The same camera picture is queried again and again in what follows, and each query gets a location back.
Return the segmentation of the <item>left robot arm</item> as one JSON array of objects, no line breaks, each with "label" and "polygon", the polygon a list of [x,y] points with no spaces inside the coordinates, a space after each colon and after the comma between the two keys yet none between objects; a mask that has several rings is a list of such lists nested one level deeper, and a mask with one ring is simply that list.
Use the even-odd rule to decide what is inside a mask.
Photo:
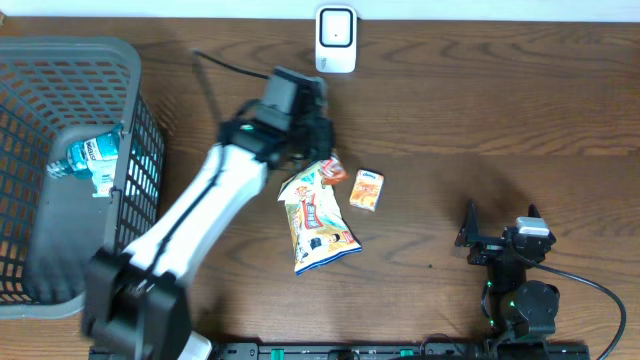
[{"label": "left robot arm", "polygon": [[204,258],[271,170],[289,158],[328,157],[333,125],[320,77],[271,76],[262,99],[221,123],[217,143],[171,208],[119,255],[98,251],[86,271],[81,331],[125,359],[207,359],[187,292]]}]

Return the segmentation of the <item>white barcode scanner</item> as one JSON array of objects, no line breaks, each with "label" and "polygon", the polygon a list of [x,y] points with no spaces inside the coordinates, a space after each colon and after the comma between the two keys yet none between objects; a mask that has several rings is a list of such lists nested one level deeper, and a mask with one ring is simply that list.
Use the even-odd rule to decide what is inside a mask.
[{"label": "white barcode scanner", "polygon": [[316,12],[315,67],[322,73],[348,74],[356,68],[356,11],[347,5],[324,5]]}]

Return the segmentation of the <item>grey plastic basket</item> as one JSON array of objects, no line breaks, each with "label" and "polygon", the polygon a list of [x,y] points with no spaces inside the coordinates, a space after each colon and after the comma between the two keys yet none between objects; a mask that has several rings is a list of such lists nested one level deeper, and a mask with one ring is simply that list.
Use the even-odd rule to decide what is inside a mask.
[{"label": "grey plastic basket", "polygon": [[[90,258],[123,251],[155,223],[165,142],[141,75],[136,50],[113,37],[2,39],[3,318],[79,312]],[[70,145],[109,131],[119,152],[111,188],[48,174]]]}]

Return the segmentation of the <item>teal mouthwash bottle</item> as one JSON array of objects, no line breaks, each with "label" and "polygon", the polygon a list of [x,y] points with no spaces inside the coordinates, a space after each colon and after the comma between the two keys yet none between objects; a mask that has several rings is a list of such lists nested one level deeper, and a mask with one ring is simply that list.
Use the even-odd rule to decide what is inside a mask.
[{"label": "teal mouthwash bottle", "polygon": [[52,178],[74,175],[79,179],[90,178],[96,165],[113,163],[119,155],[120,134],[122,126],[116,125],[110,131],[73,142],[66,148],[62,159],[50,162],[46,166]]}]

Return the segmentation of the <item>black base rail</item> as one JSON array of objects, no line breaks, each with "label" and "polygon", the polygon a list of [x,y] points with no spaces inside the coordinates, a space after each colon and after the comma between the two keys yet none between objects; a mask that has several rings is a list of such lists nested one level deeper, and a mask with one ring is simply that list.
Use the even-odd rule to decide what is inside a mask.
[{"label": "black base rail", "polygon": [[[488,359],[490,354],[471,344],[430,341],[424,345],[259,345],[229,343],[217,345],[209,357],[218,360],[383,360],[383,359]],[[588,360],[584,345],[503,344],[499,359]]]}]

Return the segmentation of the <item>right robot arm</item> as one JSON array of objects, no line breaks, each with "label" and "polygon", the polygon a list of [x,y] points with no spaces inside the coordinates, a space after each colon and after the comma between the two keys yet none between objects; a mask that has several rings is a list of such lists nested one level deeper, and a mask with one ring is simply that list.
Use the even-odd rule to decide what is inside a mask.
[{"label": "right robot arm", "polygon": [[488,279],[481,296],[481,309],[494,332],[484,341],[483,351],[491,359],[550,359],[547,337],[556,331],[559,310],[557,287],[529,280],[527,271],[545,260],[556,238],[530,205],[528,214],[516,219],[502,235],[479,231],[476,207],[467,205],[465,219],[455,245],[467,248],[467,263],[487,268]]}]

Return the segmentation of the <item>orange red snack bar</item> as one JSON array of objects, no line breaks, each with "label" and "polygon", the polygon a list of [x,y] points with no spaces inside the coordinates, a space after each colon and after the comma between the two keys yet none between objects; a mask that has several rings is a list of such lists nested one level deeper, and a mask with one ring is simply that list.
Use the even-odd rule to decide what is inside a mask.
[{"label": "orange red snack bar", "polygon": [[336,153],[333,153],[329,159],[320,162],[319,172],[322,184],[325,186],[336,185],[348,178],[348,174]]}]

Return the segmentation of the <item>small orange tissue box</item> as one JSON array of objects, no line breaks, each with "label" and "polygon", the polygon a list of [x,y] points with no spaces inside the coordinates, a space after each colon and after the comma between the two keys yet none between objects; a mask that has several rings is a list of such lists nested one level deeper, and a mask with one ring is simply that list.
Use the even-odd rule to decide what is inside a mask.
[{"label": "small orange tissue box", "polygon": [[356,174],[354,186],[349,198],[351,206],[375,211],[384,184],[382,174],[360,169]]}]

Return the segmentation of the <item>mint green wipes packet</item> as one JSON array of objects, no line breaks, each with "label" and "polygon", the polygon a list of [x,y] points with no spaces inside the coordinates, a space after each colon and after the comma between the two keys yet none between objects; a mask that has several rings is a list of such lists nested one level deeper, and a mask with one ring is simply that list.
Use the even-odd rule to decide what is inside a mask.
[{"label": "mint green wipes packet", "polygon": [[99,160],[90,164],[92,183],[95,187],[94,198],[109,197],[114,186],[117,160]]}]

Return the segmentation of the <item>large snack chip bag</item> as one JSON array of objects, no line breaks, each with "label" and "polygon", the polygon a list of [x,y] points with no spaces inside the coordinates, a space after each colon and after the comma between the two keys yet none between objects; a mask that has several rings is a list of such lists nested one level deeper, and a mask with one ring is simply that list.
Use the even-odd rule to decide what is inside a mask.
[{"label": "large snack chip bag", "polygon": [[286,180],[278,195],[289,223],[297,275],[362,250],[342,217],[333,186],[322,184],[320,162]]}]

